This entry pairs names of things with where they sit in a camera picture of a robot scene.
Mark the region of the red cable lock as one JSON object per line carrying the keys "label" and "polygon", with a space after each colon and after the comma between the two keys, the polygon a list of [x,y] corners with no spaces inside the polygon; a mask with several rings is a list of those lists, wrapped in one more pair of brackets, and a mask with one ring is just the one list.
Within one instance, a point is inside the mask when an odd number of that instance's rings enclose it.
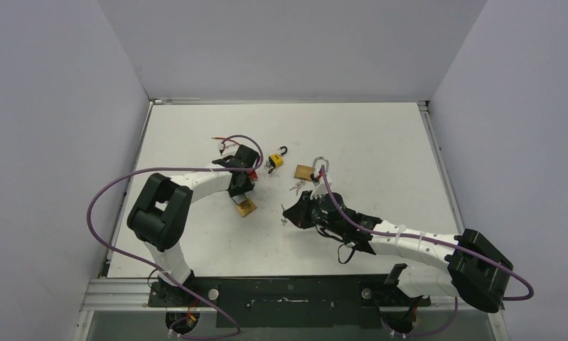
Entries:
{"label": "red cable lock", "polygon": [[[238,142],[238,141],[236,141],[236,140],[234,140],[234,139],[226,139],[226,138],[220,137],[220,136],[213,136],[213,137],[212,137],[212,140],[217,141],[217,145],[218,145],[218,142],[219,142],[219,141],[222,141],[222,142],[226,142],[226,141],[231,141],[231,142],[235,141],[235,142]],[[249,171],[248,174],[249,174],[250,180],[251,180],[252,182],[256,182],[256,181],[258,180],[258,175],[257,175],[257,173],[256,173],[255,170]]]}

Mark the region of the brass padlock long shackle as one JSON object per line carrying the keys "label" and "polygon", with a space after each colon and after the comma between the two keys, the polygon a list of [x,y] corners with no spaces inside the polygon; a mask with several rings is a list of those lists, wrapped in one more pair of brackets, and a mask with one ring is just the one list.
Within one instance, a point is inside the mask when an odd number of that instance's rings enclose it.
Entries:
{"label": "brass padlock long shackle", "polygon": [[257,206],[246,194],[236,195],[231,199],[241,217],[247,217],[257,209]]}

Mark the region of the keys of yellow padlock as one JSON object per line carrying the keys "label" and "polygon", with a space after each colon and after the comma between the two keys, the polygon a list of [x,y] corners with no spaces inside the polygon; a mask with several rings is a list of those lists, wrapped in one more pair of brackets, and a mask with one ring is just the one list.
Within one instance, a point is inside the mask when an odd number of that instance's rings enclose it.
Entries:
{"label": "keys of yellow padlock", "polygon": [[273,166],[271,163],[266,163],[266,164],[264,165],[264,169],[267,171],[268,174],[272,174],[272,173],[274,172],[274,169],[275,169],[275,168],[276,168],[276,167]]}

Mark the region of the brass padlock short shackle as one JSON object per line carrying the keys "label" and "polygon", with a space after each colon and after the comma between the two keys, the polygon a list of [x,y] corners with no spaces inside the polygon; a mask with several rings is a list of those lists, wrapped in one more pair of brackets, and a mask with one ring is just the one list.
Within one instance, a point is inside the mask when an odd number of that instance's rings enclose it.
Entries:
{"label": "brass padlock short shackle", "polygon": [[311,166],[297,165],[293,174],[293,178],[297,180],[315,182],[321,177],[320,168],[324,166],[327,171],[329,168],[329,160],[323,156],[318,156],[313,160]]}

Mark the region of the yellow black padlock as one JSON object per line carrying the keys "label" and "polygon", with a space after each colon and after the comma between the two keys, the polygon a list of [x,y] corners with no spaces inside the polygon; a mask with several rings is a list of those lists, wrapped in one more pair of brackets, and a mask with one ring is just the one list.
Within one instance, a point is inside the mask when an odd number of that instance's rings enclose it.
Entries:
{"label": "yellow black padlock", "polygon": [[269,155],[268,163],[271,163],[276,168],[282,166],[283,165],[283,156],[286,155],[287,152],[288,152],[288,148],[286,146],[279,147],[277,149],[276,153]]}

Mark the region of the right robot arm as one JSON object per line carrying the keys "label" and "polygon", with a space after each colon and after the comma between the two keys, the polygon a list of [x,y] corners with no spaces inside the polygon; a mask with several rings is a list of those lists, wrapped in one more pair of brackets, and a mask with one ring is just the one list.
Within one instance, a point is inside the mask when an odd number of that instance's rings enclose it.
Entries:
{"label": "right robot arm", "polygon": [[398,256],[407,265],[384,285],[386,299],[395,305],[419,296],[459,297],[487,313],[500,310],[511,262],[480,232],[432,234],[395,225],[345,206],[340,194],[313,197],[310,190],[283,211],[299,229],[315,227],[324,237],[372,255]]}

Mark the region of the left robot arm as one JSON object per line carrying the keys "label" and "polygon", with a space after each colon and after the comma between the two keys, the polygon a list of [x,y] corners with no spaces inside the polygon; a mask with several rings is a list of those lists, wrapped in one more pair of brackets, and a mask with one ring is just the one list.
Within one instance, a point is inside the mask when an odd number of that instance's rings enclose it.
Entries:
{"label": "left robot arm", "polygon": [[132,210],[127,226],[151,253],[153,262],[162,269],[156,292],[174,304],[189,304],[194,297],[193,270],[187,264],[179,243],[183,236],[191,205],[215,193],[227,193],[242,217],[256,210],[246,194],[254,189],[253,167],[259,152],[241,145],[232,155],[214,160],[207,172],[193,171],[167,177],[154,173],[148,177]]}

